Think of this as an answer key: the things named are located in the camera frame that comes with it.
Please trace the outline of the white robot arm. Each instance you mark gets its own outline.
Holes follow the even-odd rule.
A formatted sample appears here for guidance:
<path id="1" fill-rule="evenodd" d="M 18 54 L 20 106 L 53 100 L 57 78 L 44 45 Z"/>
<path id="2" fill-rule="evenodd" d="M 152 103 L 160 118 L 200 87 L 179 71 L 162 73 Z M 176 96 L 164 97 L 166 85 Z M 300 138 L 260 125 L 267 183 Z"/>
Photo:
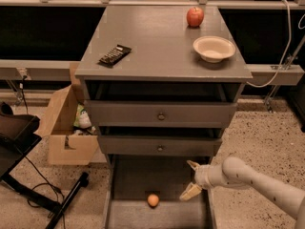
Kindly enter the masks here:
<path id="1" fill-rule="evenodd" d="M 305 229 L 305 191 L 273 177 L 259 173 L 242 159 L 229 156 L 218 165 L 200 165 L 188 160 L 194 170 L 194 182 L 190 182 L 179 199 L 187 201 L 202 190 L 221 186 L 224 188 L 255 189 L 279 209 L 295 220 L 295 229 Z"/>

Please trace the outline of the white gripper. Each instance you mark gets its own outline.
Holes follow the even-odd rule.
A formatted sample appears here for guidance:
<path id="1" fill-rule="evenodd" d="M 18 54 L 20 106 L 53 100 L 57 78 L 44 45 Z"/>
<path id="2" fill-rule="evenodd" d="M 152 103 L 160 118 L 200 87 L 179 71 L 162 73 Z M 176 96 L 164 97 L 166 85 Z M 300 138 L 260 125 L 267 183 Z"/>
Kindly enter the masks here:
<path id="1" fill-rule="evenodd" d="M 213 174 L 214 167 L 211 165 L 199 165 L 197 162 L 188 160 L 187 163 L 195 171 L 194 180 L 196 182 L 190 182 L 184 192 L 180 195 L 181 201 L 187 201 L 191 198 L 198 196 L 202 189 L 208 190 L 214 187 Z"/>

